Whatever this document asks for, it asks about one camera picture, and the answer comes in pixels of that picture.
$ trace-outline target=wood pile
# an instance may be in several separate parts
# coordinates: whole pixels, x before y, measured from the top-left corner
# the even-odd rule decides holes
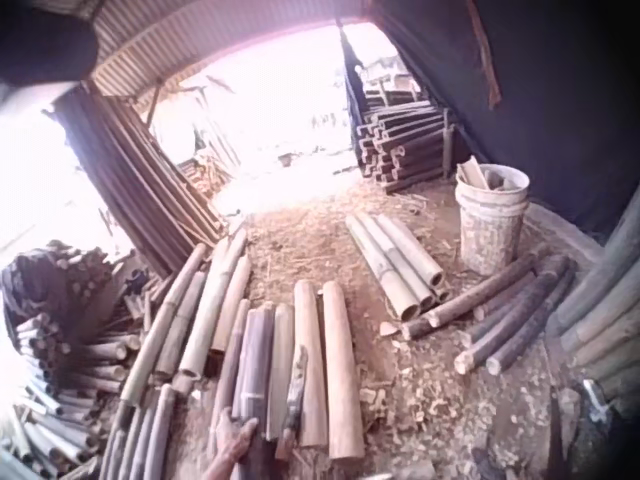
[[[428,101],[381,107],[365,114],[358,127],[363,175],[372,177],[386,193],[406,188],[450,171],[452,134],[443,114]],[[444,145],[449,145],[448,156]]]
[[[114,218],[165,278],[197,243],[224,236],[222,218],[171,163],[136,112],[78,87],[56,102],[56,118]]]

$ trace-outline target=bundle of bamboo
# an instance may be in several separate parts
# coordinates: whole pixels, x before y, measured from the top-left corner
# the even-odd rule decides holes
[[[197,242],[221,238],[221,218],[132,108],[79,87],[56,102],[56,116],[109,210],[160,276],[178,271]]]

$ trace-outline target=stack of bamboo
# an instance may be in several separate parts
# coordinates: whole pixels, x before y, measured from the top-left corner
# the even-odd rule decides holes
[[[442,174],[445,143],[451,148],[445,132],[452,132],[428,101],[380,108],[366,120],[358,127],[364,176],[380,182],[386,193]]]
[[[447,301],[442,267],[400,220],[358,214],[347,216],[346,224],[401,321]]]
[[[56,116],[80,164],[138,252],[163,278],[196,243],[213,246],[225,226],[159,148],[135,111],[76,88]]]

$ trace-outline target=ground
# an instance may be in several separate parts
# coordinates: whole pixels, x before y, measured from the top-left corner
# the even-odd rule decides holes
[[[471,324],[470,318],[415,342],[380,337],[380,323],[394,317],[345,227],[345,216],[358,211],[400,218],[444,268],[456,295],[481,277],[466,270],[457,257],[459,211],[453,181],[423,183],[387,196],[357,170],[333,175],[345,159],[350,159],[348,154],[298,160],[299,165],[294,162],[291,169],[262,182],[251,180],[252,193],[247,194],[255,212],[245,222],[253,261],[248,290],[252,305],[267,300],[292,303],[293,286],[303,278],[318,289],[337,280],[347,301],[360,374],[364,461],[347,468],[332,465],[326,452],[301,451],[291,463],[289,478],[353,478],[430,459],[438,478],[475,479],[479,475],[469,448],[484,433],[501,466],[519,470],[535,464],[549,423],[549,371],[542,341],[498,377],[484,367],[462,377],[453,370],[453,359],[463,350],[458,332]],[[315,169],[312,175],[304,168],[309,165]],[[520,250],[542,241],[555,251],[571,253],[552,234],[530,226],[523,229]],[[215,382],[206,383],[202,393],[178,407],[168,478],[197,478],[206,466],[203,452],[214,387]]]

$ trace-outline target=cut bamboo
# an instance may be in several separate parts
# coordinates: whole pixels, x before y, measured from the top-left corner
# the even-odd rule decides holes
[[[162,306],[156,314],[153,326],[131,368],[129,377],[120,395],[121,400],[126,401],[130,405],[139,405],[149,375],[153,370],[160,350],[162,350],[169,328],[171,328],[171,321],[185,291],[191,283],[193,275],[200,266],[205,251],[206,247],[202,244],[199,244],[193,250],[193,253],[182,267],[182,270],[180,270],[176,281],[171,286],[167,297],[164,302],[162,302]]]
[[[400,275],[405,284],[409,287],[413,295],[418,299],[420,309],[428,310],[435,303],[435,297],[427,284],[413,269],[407,259],[400,253],[398,247],[393,243],[391,238],[384,232],[380,225],[367,214],[358,214],[358,219],[367,230],[369,235],[378,244],[378,247],[384,252],[387,260],[391,262],[396,272]]]
[[[524,254],[501,272],[467,290],[462,295],[427,312],[422,317],[402,325],[405,338],[416,339],[441,327],[472,308],[486,302],[500,290],[522,278],[533,268],[534,263],[544,253],[544,248]]]
[[[349,317],[337,282],[322,288],[327,349],[329,456],[332,460],[364,457],[360,387],[353,356]]]
[[[251,261],[246,255],[238,260],[238,264],[233,272],[231,281],[229,282],[229,288],[224,297],[222,308],[220,310],[220,318],[218,319],[218,325],[213,335],[213,342],[211,342],[211,349],[218,352],[224,352],[227,349],[229,343],[229,335],[233,328],[233,322],[238,311],[238,305],[240,300],[244,296],[244,291],[247,288],[249,282],[249,276],[251,275]]]
[[[249,300],[243,299],[238,305],[236,312],[236,320],[233,324],[231,337],[227,347],[227,352],[222,362],[220,370],[220,379],[216,387],[216,397],[213,402],[213,413],[211,414],[211,426],[209,427],[209,443],[207,453],[210,458],[215,455],[216,441],[215,432],[220,419],[220,413],[233,404],[233,393],[236,386],[236,379],[239,378],[238,367],[240,365],[240,351],[242,350],[242,339],[249,313]]]
[[[515,305],[489,333],[456,357],[453,362],[456,372],[468,374],[516,333],[553,291],[568,265],[569,259],[565,256],[546,259],[539,275],[527,287],[526,298]]]
[[[180,302],[180,307],[173,319],[153,372],[161,381],[171,378],[178,368],[180,353],[182,352],[193,314],[202,295],[205,280],[206,274],[204,272],[196,272],[191,279],[182,302]]]
[[[360,223],[360,220],[353,215],[348,215],[345,222],[362,256],[391,302],[391,306],[398,317],[402,321],[413,318],[419,311],[418,299],[387,260],[378,244]]]
[[[302,447],[325,446],[329,440],[327,397],[315,290],[309,280],[299,280],[293,293],[296,345],[304,346],[309,354],[299,444]]]
[[[281,303],[276,308],[271,375],[269,376],[269,408],[266,439],[276,440],[282,433],[287,414],[287,389],[291,379],[293,349],[295,346],[295,316],[293,307]]]

